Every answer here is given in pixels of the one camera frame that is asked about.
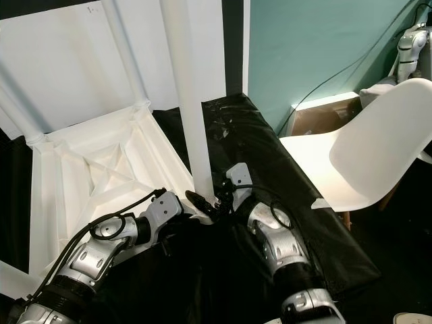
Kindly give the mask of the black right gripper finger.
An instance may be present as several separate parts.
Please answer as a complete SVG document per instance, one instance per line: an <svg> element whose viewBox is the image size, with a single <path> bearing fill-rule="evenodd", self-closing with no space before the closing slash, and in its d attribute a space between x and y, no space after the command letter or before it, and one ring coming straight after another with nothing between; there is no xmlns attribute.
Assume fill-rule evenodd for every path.
<svg viewBox="0 0 432 324"><path fill-rule="evenodd" d="M213 205L203 196L199 195L197 192L193 192L190 190L186 191L186 198L189 200L189 203L195 207L198 212L201 213L212 213Z"/></svg>

